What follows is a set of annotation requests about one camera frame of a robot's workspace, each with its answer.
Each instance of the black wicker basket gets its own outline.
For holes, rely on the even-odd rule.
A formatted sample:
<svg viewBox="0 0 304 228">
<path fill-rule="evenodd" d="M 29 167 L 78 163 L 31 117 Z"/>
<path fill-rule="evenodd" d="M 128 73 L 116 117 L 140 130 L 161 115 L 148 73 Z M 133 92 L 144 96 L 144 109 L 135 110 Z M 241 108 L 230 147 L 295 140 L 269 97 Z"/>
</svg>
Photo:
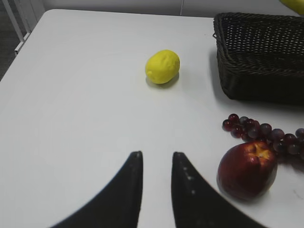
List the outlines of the black wicker basket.
<svg viewBox="0 0 304 228">
<path fill-rule="evenodd" d="M 220 83 L 231 99 L 304 105 L 304 18 L 214 18 Z"/>
</svg>

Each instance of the white wall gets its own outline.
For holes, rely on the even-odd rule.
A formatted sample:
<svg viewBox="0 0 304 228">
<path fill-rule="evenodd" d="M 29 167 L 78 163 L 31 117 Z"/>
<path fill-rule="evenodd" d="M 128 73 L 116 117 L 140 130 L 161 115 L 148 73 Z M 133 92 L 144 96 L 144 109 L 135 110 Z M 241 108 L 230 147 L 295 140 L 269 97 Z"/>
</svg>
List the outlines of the white wall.
<svg viewBox="0 0 304 228">
<path fill-rule="evenodd" d="M 185 0 L 184 16 L 214 17 L 221 12 L 295 15 L 279 0 Z"/>
<path fill-rule="evenodd" d="M 43 0 L 48 9 L 102 10 L 179 15 L 182 0 Z M 221 12 L 297 15 L 279 0 L 184 0 L 184 16 L 214 17 Z"/>
<path fill-rule="evenodd" d="M 48 9 L 179 15 L 182 0 L 44 0 Z"/>
</svg>

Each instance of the white table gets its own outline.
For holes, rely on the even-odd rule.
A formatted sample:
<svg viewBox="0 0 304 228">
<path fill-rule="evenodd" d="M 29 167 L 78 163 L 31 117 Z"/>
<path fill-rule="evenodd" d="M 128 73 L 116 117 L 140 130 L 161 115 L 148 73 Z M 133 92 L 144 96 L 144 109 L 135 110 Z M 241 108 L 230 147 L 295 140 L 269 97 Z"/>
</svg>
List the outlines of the white table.
<svg viewBox="0 0 304 228">
<path fill-rule="evenodd" d="M 229 100 L 221 91 L 213 20 L 52 10 L 0 83 L 0 227 L 49 227 L 79 209 L 142 150 L 139 228 L 173 228 L 171 160 L 185 152 L 218 190 L 223 154 L 242 143 L 221 129 L 230 113 L 285 132 L 304 110 Z M 146 83 L 147 59 L 178 53 L 180 78 Z M 270 228 L 304 224 L 304 175 L 280 166 L 255 204 L 228 199 Z"/>
</svg>

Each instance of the red grape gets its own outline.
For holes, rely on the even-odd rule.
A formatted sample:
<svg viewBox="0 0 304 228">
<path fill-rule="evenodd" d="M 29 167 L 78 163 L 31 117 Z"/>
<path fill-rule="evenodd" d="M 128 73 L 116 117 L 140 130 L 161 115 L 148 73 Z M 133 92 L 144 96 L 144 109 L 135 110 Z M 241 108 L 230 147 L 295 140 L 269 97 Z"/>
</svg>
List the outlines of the red grape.
<svg viewBox="0 0 304 228">
<path fill-rule="evenodd" d="M 300 149 L 300 157 L 304 160 L 304 147 Z"/>
<path fill-rule="evenodd" d="M 254 120 L 253 119 L 248 119 L 246 124 L 245 124 L 245 128 L 249 130 L 249 129 L 253 128 L 254 126 L 255 126 Z"/>
<path fill-rule="evenodd" d="M 284 132 L 281 129 L 273 129 L 271 132 L 271 138 L 274 141 L 279 141 L 285 136 Z"/>
<path fill-rule="evenodd" d="M 239 126 L 234 126 L 233 129 L 232 129 L 232 131 L 231 131 L 231 135 L 232 135 L 233 137 L 235 137 L 235 138 L 240 138 L 241 135 L 242 135 L 242 132 L 243 132 L 243 130 L 242 130 L 241 127 L 239 127 Z"/>
<path fill-rule="evenodd" d="M 239 117 L 237 114 L 231 114 L 228 119 L 234 123 L 234 124 L 238 124 L 239 123 Z"/>
<path fill-rule="evenodd" d="M 286 146 L 285 142 L 283 142 L 283 141 L 274 142 L 273 148 L 279 154 L 285 154 L 287 151 L 287 146 Z"/>
<path fill-rule="evenodd" d="M 242 116 L 242 117 L 239 119 L 239 123 L 240 123 L 242 126 L 245 126 L 247 120 L 248 120 L 248 117 Z"/>
<path fill-rule="evenodd" d="M 272 131 L 272 127 L 270 124 L 263 123 L 260 126 L 261 133 L 265 136 L 269 135 Z"/>
<path fill-rule="evenodd" d="M 290 154 L 298 154 L 300 152 L 300 146 L 299 145 L 295 145 L 295 144 L 291 144 L 288 146 L 287 150 L 288 150 L 288 153 Z"/>
<path fill-rule="evenodd" d="M 267 143 L 267 139 L 265 137 L 258 137 L 258 138 L 256 138 L 256 140 Z"/>
<path fill-rule="evenodd" d="M 231 132 L 233 128 L 233 123 L 230 120 L 224 120 L 223 129 L 227 132 Z"/>
<path fill-rule="evenodd" d="M 286 134 L 283 138 L 283 141 L 287 144 L 287 145 L 290 145 L 290 144 L 297 144 L 298 143 L 298 140 L 297 138 L 295 137 L 295 135 L 293 134 Z"/>
<path fill-rule="evenodd" d="M 295 135 L 299 138 L 304 138 L 304 128 L 299 128 L 296 130 Z"/>
<path fill-rule="evenodd" d="M 259 123 L 257 120 L 254 121 L 254 124 L 255 124 L 255 127 L 256 127 L 257 129 L 260 128 L 260 123 Z"/>
<path fill-rule="evenodd" d="M 248 131 L 248 135 L 252 139 L 256 139 L 260 135 L 260 131 L 258 128 L 253 127 Z"/>
<path fill-rule="evenodd" d="M 244 140 L 245 142 L 250 142 L 252 141 L 252 138 L 249 137 L 248 133 L 247 132 L 243 132 L 242 135 L 242 140 Z"/>
</svg>

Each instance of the yellow object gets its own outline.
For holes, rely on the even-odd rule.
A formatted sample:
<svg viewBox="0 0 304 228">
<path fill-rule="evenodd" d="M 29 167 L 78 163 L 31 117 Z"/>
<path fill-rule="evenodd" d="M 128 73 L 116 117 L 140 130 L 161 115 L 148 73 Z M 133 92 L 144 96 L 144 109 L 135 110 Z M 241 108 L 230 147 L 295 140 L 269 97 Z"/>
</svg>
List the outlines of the yellow object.
<svg viewBox="0 0 304 228">
<path fill-rule="evenodd" d="M 304 0 L 280 0 L 284 5 L 297 12 L 304 14 Z"/>
<path fill-rule="evenodd" d="M 169 82 L 180 69 L 180 58 L 170 50 L 162 50 L 152 56 L 146 64 L 146 75 L 156 84 Z"/>
</svg>

